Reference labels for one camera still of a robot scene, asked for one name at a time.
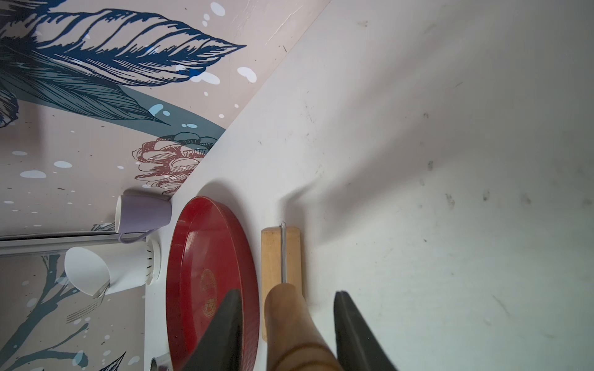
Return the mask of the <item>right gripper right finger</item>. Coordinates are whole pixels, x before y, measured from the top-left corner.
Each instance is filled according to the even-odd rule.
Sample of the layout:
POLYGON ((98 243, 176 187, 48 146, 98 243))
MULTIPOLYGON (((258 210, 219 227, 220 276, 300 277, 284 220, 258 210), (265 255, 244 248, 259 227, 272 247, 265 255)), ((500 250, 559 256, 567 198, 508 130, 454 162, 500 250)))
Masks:
POLYGON ((398 370, 347 292, 335 294, 334 327, 337 359, 343 370, 398 370))

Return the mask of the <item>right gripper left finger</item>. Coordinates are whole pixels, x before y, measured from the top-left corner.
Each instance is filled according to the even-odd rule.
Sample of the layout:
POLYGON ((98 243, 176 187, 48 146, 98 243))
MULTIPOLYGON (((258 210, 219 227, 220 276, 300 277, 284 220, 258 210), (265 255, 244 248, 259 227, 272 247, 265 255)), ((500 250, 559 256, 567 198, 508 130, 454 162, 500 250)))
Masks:
POLYGON ((227 292, 183 370, 240 370, 243 311, 241 292, 227 292))

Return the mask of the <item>small round metal cutter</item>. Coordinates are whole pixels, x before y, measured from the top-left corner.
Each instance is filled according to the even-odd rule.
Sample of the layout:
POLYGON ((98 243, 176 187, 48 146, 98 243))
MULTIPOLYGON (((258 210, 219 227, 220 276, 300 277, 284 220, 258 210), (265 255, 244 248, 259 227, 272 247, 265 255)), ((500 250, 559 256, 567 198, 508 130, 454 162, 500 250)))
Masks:
POLYGON ((153 357, 149 364, 149 371, 173 371, 172 359, 169 353, 153 357))

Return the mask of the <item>wooden rolling pin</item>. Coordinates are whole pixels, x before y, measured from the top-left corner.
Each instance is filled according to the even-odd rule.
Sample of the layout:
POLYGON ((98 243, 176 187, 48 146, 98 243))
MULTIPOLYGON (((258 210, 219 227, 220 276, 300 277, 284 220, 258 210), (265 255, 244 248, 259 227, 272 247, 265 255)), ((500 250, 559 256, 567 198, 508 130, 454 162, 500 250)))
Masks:
POLYGON ((261 232, 262 338, 267 370, 341 370, 303 296, 302 241, 281 223, 261 232))

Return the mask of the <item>round red tray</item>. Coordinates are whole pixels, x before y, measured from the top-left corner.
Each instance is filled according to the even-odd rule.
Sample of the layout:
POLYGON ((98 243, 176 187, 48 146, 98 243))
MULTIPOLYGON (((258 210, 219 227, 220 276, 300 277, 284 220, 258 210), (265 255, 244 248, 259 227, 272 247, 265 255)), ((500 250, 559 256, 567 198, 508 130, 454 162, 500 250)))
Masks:
POLYGON ((175 370, 190 362, 228 292, 241 296, 241 337, 234 355, 252 370, 258 351, 260 311, 252 250, 224 204, 193 198, 176 223, 166 276, 166 327, 175 370))

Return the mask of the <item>white cutlery holder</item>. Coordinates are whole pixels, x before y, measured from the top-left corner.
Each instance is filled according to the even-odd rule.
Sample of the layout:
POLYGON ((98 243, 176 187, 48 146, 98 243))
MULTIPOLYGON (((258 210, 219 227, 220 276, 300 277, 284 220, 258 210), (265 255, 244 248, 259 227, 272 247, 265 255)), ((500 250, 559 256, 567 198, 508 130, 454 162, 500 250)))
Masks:
POLYGON ((156 241, 72 247, 64 269, 70 283, 93 296, 106 286, 106 295, 150 285, 159 278, 161 247, 156 241))

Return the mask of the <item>purple mug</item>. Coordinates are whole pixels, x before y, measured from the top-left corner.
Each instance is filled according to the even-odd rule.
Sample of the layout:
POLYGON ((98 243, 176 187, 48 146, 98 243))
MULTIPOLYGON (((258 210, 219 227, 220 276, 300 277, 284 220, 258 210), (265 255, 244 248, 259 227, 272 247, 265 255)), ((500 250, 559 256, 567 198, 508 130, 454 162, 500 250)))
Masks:
POLYGON ((147 237, 172 218, 171 202, 154 196, 121 195, 115 210, 114 228, 118 241, 132 244, 147 237))

